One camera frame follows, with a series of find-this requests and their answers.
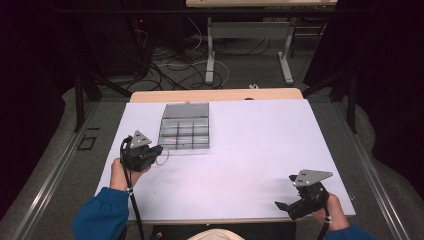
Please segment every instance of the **person's left hand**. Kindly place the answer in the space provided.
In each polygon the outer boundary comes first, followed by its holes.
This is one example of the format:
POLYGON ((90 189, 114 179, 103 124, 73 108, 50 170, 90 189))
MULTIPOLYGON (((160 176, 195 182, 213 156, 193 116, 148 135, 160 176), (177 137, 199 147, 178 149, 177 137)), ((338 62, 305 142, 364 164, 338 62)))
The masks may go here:
MULTIPOLYGON (((127 180, 125 179, 124 170, 122 168, 121 159, 115 158, 115 160, 113 160, 111 167, 112 167, 112 172, 110 176, 109 188, 120 190, 120 191, 127 191, 128 185, 127 185, 127 180)), ((129 170, 126 170, 128 173, 128 176, 131 175, 132 186, 134 186, 137 183, 138 179, 141 177, 141 175, 149 171, 149 169, 150 167, 144 169, 141 172, 132 171, 131 174, 129 170)))

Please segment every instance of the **person's right hand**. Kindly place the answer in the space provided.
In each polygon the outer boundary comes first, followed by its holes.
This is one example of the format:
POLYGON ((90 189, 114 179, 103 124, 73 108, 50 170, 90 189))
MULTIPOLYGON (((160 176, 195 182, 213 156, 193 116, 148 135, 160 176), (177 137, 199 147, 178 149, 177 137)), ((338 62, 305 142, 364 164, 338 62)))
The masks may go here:
MULTIPOLYGON (((330 196, 327 201, 328 212, 331 216, 331 223, 328 227, 328 231, 337 231, 341 229, 345 229, 349 227, 349 222, 347 221, 346 215, 343 212, 342 205, 340 204, 339 198, 332 194, 328 193, 330 196)), ((314 217, 320 222, 324 224, 325 221, 325 211, 321 209, 319 211, 312 213, 314 217)))
MULTIPOLYGON (((120 190, 120 191, 126 191, 128 184, 127 184, 127 180, 125 178, 124 169, 123 169, 122 164, 121 164, 121 159, 115 158, 115 160, 113 160, 111 167, 112 167, 112 172, 111 172, 111 176, 110 176, 109 188, 112 188, 112 189, 115 189, 115 190, 120 190)), ((141 175, 143 175, 144 173, 149 171, 149 169, 150 169, 150 167, 144 169, 141 172, 131 172, 131 171, 127 170, 128 175, 131 176, 132 186, 135 186, 135 184, 137 183, 137 181, 141 177, 141 175)))

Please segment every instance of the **white desk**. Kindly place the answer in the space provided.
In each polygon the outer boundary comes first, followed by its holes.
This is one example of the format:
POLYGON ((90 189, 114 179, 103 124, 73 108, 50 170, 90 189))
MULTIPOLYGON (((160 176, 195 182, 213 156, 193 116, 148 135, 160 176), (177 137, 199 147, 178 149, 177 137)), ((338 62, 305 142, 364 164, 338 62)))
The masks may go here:
MULTIPOLYGON (((217 8, 217 7, 296 7, 336 5, 337 0, 187 0, 187 7, 217 8)), ((270 38, 283 39, 284 47, 278 52, 284 80, 287 85, 293 85, 294 80, 287 63, 287 55, 293 37, 296 19, 290 22, 212 22, 208 18, 208 63, 205 81, 213 82, 215 52, 213 38, 270 38)))
MULTIPOLYGON (((274 201, 291 204, 300 199, 288 176, 301 169, 333 172, 333 177, 323 181, 324 186, 339 196, 347 215, 355 215, 310 105, 293 90, 288 93, 297 99, 222 101, 218 97, 219 101, 210 101, 210 150, 202 155, 171 155, 165 165, 152 165, 135 186, 143 223, 289 221, 274 201)), ((281 96, 281 92, 188 91, 199 101, 225 94, 238 99, 232 93, 269 98, 281 96)), ((189 100, 181 98, 187 91, 176 93, 176 99, 189 100)), ((140 101, 142 95, 134 101, 140 101)), ((151 146, 157 143, 166 105, 166 97, 152 102, 158 95, 160 92, 146 93, 147 102, 127 104, 97 192, 109 185, 110 165, 119 156, 124 138, 140 130, 153 141, 151 146)), ((129 219, 134 220, 131 203, 129 208, 129 219)))

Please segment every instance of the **blue sleeve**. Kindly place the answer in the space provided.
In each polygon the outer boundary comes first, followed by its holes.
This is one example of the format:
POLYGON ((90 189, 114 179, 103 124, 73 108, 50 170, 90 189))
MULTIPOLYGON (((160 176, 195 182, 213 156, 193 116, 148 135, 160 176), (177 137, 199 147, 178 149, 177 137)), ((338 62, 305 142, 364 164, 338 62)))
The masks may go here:
POLYGON ((377 240, 373 235, 365 232, 356 225, 351 225, 348 228, 329 232, 325 236, 326 240, 377 240))
POLYGON ((75 216, 72 224, 75 239, 118 239, 128 215, 128 193, 104 187, 75 216))

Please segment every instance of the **table leg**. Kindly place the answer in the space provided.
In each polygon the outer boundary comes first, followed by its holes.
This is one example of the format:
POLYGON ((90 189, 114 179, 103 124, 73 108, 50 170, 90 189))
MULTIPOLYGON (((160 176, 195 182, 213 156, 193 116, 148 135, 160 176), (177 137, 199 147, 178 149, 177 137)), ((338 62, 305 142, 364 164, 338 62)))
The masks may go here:
POLYGON ((290 51, 290 44, 293 38, 294 28, 296 26, 296 18, 290 18, 289 28, 286 32, 286 37, 284 40, 284 49, 283 52, 278 52, 278 57, 280 59, 281 69, 283 70, 284 80, 287 85, 293 85, 293 77, 290 72, 289 64, 287 62, 287 55, 290 51))
POLYGON ((208 63, 206 65, 206 78, 205 82, 208 84, 213 83, 213 69, 215 63, 215 52, 213 51, 213 37, 212 37, 212 19, 208 18, 208 63))

